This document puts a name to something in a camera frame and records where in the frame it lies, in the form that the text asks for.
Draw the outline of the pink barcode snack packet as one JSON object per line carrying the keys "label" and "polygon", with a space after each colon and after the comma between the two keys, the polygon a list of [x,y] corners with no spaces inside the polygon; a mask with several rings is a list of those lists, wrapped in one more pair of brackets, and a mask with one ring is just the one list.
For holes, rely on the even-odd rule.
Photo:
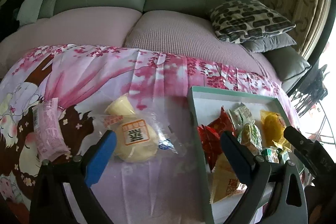
{"label": "pink barcode snack packet", "polygon": [[58,120],[58,98],[33,107],[33,124],[40,161],[54,161],[69,152]]}

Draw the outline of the beige cheese roll snack packet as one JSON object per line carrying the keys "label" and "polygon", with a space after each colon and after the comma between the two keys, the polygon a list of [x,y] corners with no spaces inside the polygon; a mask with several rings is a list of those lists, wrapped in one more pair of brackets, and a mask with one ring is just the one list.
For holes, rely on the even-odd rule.
{"label": "beige cheese roll snack packet", "polygon": [[220,154],[213,169],[210,203],[243,194],[247,186],[239,181],[224,153]]}

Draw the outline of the green white biscuit packet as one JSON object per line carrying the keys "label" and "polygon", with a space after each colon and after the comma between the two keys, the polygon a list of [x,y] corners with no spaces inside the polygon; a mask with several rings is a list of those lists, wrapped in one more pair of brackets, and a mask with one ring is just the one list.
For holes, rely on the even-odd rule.
{"label": "green white biscuit packet", "polygon": [[253,155],[259,155],[262,151],[261,132],[254,122],[247,122],[238,134],[238,142],[246,146]]}

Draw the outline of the yellow snack packet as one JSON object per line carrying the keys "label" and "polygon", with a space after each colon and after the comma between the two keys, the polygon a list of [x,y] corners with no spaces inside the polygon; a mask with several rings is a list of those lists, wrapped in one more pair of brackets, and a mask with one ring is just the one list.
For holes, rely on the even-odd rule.
{"label": "yellow snack packet", "polygon": [[284,138],[286,124],[282,116],[276,112],[261,110],[260,117],[265,147],[275,147],[290,152],[290,143]]}

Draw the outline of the red Rose Kiss snack packet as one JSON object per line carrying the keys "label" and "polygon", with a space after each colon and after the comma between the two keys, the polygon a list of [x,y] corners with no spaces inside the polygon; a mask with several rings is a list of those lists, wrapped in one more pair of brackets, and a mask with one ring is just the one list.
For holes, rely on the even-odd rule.
{"label": "red Rose Kiss snack packet", "polygon": [[237,136],[236,128],[228,112],[222,106],[219,117],[208,125],[199,125],[197,131],[205,159],[210,167],[210,171],[212,171],[218,157],[223,153],[221,148],[222,133],[229,131],[233,136]]}

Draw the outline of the clear bag yellow bun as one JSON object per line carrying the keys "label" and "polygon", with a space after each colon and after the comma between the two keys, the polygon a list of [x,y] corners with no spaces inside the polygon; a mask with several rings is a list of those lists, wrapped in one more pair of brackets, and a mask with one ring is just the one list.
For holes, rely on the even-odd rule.
{"label": "clear bag yellow bun", "polygon": [[168,120],[154,109],[136,110],[123,94],[114,100],[96,121],[116,134],[113,155],[125,162],[185,156],[186,148],[173,132]]}

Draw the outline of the white printed snack packet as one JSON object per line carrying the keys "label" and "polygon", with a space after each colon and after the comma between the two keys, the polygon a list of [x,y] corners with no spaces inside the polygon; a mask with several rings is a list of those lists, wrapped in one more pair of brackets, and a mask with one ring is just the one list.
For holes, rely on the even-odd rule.
{"label": "white printed snack packet", "polygon": [[255,123],[255,119],[253,118],[251,111],[243,103],[240,103],[240,105],[233,110],[229,109],[229,113],[238,127],[242,127],[246,123]]}

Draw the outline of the teal rimmed white box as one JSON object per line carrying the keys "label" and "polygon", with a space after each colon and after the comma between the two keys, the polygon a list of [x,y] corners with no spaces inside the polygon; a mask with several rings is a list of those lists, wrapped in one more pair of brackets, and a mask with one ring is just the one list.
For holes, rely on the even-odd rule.
{"label": "teal rimmed white box", "polygon": [[210,172],[209,165],[206,162],[197,127],[202,124],[208,125],[217,119],[221,113],[222,107],[225,110],[233,110],[241,103],[246,105],[251,111],[258,127],[261,127],[261,110],[279,113],[287,126],[291,125],[291,123],[279,100],[273,97],[193,86],[189,90],[187,98],[190,112],[193,115],[195,147],[201,181],[202,210],[205,223],[224,223],[234,207],[238,204],[242,195],[237,194],[216,203],[210,203],[210,190],[213,182],[213,174]]}

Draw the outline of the cartoon print pink cloth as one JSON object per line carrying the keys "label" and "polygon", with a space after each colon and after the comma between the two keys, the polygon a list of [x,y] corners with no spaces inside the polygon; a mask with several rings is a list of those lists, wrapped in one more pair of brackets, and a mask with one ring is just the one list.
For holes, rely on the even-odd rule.
{"label": "cartoon print pink cloth", "polygon": [[29,220],[40,161],[32,109],[59,100],[67,162],[96,143],[94,116],[127,94],[136,110],[163,115],[182,153],[151,161],[111,163],[93,191],[115,223],[201,223],[201,185],[187,93],[192,86],[274,97],[298,125],[289,97],[267,77],[192,57],[103,46],[42,46],[1,75],[1,197],[21,222]]}

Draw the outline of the grey plain pillow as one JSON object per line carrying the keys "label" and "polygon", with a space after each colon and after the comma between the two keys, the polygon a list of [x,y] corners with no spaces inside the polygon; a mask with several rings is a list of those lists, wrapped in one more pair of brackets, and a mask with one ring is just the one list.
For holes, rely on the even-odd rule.
{"label": "grey plain pillow", "polygon": [[264,53],[284,47],[295,46],[296,41],[287,33],[260,40],[247,40],[242,46],[250,53]]}

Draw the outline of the black white patterned pillow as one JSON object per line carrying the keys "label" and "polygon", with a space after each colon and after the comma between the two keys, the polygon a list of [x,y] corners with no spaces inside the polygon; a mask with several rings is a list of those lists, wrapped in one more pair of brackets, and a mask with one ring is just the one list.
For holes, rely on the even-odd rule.
{"label": "black white patterned pillow", "polygon": [[295,28],[295,23],[257,0],[224,2],[210,11],[210,22],[220,41],[235,44],[277,36]]}

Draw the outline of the light grey cushion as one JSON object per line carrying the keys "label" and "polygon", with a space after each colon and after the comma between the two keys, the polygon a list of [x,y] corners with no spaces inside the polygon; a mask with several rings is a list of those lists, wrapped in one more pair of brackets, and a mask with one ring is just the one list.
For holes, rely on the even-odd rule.
{"label": "light grey cushion", "polygon": [[17,16],[19,26],[35,23],[38,20],[39,11],[43,0],[24,0]]}

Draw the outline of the grey sofa with pink cushions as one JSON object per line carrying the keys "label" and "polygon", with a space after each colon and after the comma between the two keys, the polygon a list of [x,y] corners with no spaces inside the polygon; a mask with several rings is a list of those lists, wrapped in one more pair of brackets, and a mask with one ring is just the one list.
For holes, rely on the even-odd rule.
{"label": "grey sofa with pink cushions", "polygon": [[38,46],[141,48],[216,61],[289,90],[310,64],[291,46],[254,53],[217,39],[210,10],[235,0],[42,0],[37,21],[1,39],[1,75]]}

